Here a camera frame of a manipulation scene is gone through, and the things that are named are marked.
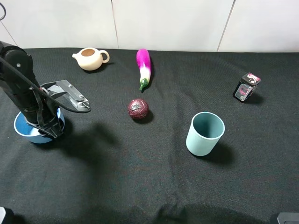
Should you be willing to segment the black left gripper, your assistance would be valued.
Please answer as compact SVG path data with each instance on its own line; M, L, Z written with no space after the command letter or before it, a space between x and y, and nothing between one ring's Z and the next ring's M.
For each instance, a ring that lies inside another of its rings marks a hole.
M63 134L64 122L57 114L58 105L51 103L37 90L15 86L14 104L30 126L38 127L41 135L56 139Z

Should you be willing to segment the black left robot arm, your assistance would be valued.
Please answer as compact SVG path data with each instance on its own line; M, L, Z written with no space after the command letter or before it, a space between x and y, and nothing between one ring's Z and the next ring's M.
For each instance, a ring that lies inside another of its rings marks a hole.
M43 95L33 72L32 56L6 42L0 42L0 87L40 134L51 139L63 134L59 106Z

